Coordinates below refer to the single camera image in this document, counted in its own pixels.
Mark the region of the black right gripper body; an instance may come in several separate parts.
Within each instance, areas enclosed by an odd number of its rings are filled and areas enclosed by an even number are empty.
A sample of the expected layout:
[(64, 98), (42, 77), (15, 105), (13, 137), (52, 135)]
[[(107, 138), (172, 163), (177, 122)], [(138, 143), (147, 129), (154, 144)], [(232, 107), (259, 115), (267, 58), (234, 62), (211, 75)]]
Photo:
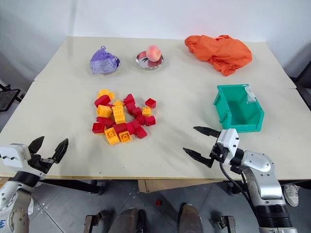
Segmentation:
[(224, 163), (227, 155), (229, 153), (229, 149), (223, 146), (219, 146), (217, 143), (213, 146), (210, 154), (209, 154), (209, 162), (208, 167), (211, 168), (214, 161), (218, 161), (219, 163)]

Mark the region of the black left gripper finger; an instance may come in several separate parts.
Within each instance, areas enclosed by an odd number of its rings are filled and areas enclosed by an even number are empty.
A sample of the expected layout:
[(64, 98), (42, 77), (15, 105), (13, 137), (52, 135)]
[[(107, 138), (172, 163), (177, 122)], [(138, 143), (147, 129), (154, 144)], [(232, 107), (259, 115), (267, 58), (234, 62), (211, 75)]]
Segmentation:
[(55, 153), (53, 157), (51, 158), (53, 160), (53, 163), (56, 163), (56, 164), (60, 163), (60, 161), (62, 160), (62, 158), (64, 157), (67, 151), (68, 145), (69, 145), (68, 138), (66, 138), (61, 143), (59, 143), (59, 145), (55, 149)]
[(43, 144), (44, 136), (41, 136), (30, 143), (28, 146), (30, 154), (36, 154)]

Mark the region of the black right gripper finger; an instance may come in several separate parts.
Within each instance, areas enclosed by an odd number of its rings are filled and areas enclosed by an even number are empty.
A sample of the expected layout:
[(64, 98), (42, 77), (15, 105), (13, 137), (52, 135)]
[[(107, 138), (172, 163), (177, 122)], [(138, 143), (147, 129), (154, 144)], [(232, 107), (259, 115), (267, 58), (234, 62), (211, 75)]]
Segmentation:
[(203, 157), (200, 153), (183, 148), (184, 152), (187, 153), (192, 159), (206, 165), (207, 167), (211, 168), (210, 159)]
[(195, 130), (197, 130), (198, 132), (207, 135), (207, 136), (213, 136), (213, 137), (219, 137), (220, 136), (220, 132), (217, 130), (214, 130), (212, 128), (209, 127), (203, 127), (203, 126), (194, 126), (193, 127)]

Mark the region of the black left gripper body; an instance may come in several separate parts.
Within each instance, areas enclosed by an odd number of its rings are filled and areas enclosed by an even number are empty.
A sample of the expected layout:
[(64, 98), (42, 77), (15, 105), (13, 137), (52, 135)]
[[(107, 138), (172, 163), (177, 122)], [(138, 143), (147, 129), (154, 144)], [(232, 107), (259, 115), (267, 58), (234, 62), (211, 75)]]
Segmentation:
[(52, 167), (54, 160), (52, 158), (43, 159), (39, 154), (31, 154), (31, 159), (28, 161), (28, 165), (32, 168), (47, 174)]

